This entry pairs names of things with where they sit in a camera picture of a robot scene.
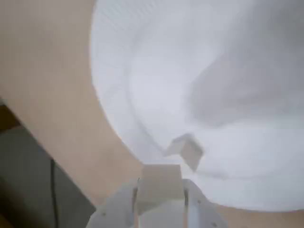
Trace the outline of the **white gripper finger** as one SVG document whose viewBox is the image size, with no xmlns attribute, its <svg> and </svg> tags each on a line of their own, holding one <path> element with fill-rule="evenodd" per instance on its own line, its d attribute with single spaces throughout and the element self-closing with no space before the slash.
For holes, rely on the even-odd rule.
<svg viewBox="0 0 304 228">
<path fill-rule="evenodd" d="M 227 228 L 227 223 L 200 188 L 191 180 L 183 179 L 185 193 L 186 228 Z"/>
<path fill-rule="evenodd" d="M 137 228 L 134 205 L 138 180 L 124 184 L 91 215 L 88 228 Z"/>
</svg>

